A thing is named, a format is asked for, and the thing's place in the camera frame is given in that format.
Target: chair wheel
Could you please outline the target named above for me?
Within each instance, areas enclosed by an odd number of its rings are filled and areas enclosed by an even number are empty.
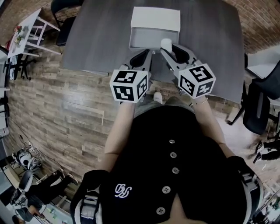
[[[233,125],[233,122],[232,121],[227,121],[227,124],[228,125]]]

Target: black and white cube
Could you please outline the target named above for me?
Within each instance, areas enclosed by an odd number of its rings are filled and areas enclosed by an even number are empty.
[[[116,101],[137,103],[148,90],[148,72],[114,70],[110,87]]]
[[[207,64],[179,71],[178,85],[193,99],[210,94],[215,81],[216,77]]]

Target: sneaker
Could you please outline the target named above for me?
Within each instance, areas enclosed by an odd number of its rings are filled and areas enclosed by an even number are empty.
[[[257,154],[257,156],[255,157],[253,163],[255,164],[257,161],[259,161],[259,160],[261,160],[261,159],[262,159],[262,155],[261,155],[261,153],[259,152],[259,153]]]
[[[64,170],[63,170],[62,168],[59,168],[58,170],[61,172],[61,174],[62,174],[62,178],[64,179],[64,178],[65,178],[65,175],[64,175]]]
[[[72,176],[72,174],[70,173],[67,173],[67,176],[71,177],[72,178],[72,183],[75,184],[75,185],[79,185],[79,182]]]
[[[263,143],[260,141],[260,142],[258,143],[257,147],[255,148],[255,153],[259,153],[259,152],[261,152],[261,151],[263,151],[263,150],[264,150],[264,145],[263,145]]]
[[[162,95],[160,92],[155,92],[154,93],[154,101],[159,102],[162,104]]]

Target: gray table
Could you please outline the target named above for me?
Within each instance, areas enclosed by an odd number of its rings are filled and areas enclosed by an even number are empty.
[[[134,6],[181,11],[179,44],[191,49],[217,77],[213,95],[240,103],[244,48],[237,10],[222,0],[85,0],[63,54],[71,70],[112,72],[131,54],[130,22]],[[160,54],[153,55],[153,79],[171,82]]]

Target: white embroidered logo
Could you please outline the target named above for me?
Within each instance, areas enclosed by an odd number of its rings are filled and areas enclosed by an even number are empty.
[[[125,184],[118,184],[115,187],[115,197],[119,197],[119,198],[126,198],[128,196],[128,194],[130,193],[129,191],[132,190],[132,187],[127,187]]]

